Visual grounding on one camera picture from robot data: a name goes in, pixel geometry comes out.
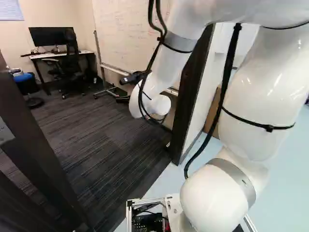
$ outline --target light blue floor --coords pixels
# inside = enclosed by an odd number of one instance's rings
[[[179,167],[170,163],[144,198],[178,193],[184,183],[183,166],[197,151],[202,134]],[[211,139],[203,153],[192,163],[190,173],[203,166],[221,149],[219,140]],[[269,185],[249,212],[259,232],[308,232],[309,223],[309,107],[304,106],[295,127],[273,162]],[[126,232],[123,221],[115,230]]]

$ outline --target white desk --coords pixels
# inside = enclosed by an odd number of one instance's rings
[[[91,55],[91,54],[94,54],[94,52],[92,51],[87,51],[87,50],[82,50],[80,51],[79,55],[86,55],[86,58],[87,58],[87,62],[88,62],[88,67],[90,67],[90,61],[89,61],[89,58],[87,55]],[[49,88],[46,86],[43,78],[42,78],[42,74],[40,72],[40,69],[38,67],[38,64],[37,64],[37,61],[38,60],[41,60],[41,59],[44,59],[44,58],[55,58],[55,57],[65,57],[67,54],[66,53],[63,53],[63,54],[54,54],[54,53],[44,53],[44,54],[39,54],[39,55],[33,55],[33,56],[29,56],[30,60],[33,62],[34,64],[34,67],[35,67],[35,70],[37,71],[38,73],[38,76],[39,76],[39,79],[40,79],[40,82],[42,84],[42,88],[43,90],[45,91],[45,93],[47,95],[51,95],[50,93],[50,90]]]
[[[82,50],[80,51],[79,55],[93,54],[93,53],[94,52],[92,51]],[[67,55],[66,53],[63,53],[63,54],[44,53],[44,54],[33,55],[29,57],[31,60],[33,60],[33,59],[44,59],[44,58],[51,58],[51,57],[64,57],[66,55]]]

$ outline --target keyboard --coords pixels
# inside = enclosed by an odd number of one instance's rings
[[[67,51],[62,51],[62,52],[58,52],[58,51],[55,51],[55,52],[53,52],[53,54],[66,54],[67,53]]]

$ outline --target window blind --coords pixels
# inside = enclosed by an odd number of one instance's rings
[[[18,0],[0,0],[0,21],[24,20]]]

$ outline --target office chair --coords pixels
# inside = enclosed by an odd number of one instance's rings
[[[65,30],[67,40],[67,55],[63,59],[45,58],[42,59],[47,65],[53,66],[48,73],[58,80],[58,90],[62,93],[62,99],[70,92],[78,91],[83,96],[86,77],[79,65],[79,50],[76,41],[76,35],[73,30]]]

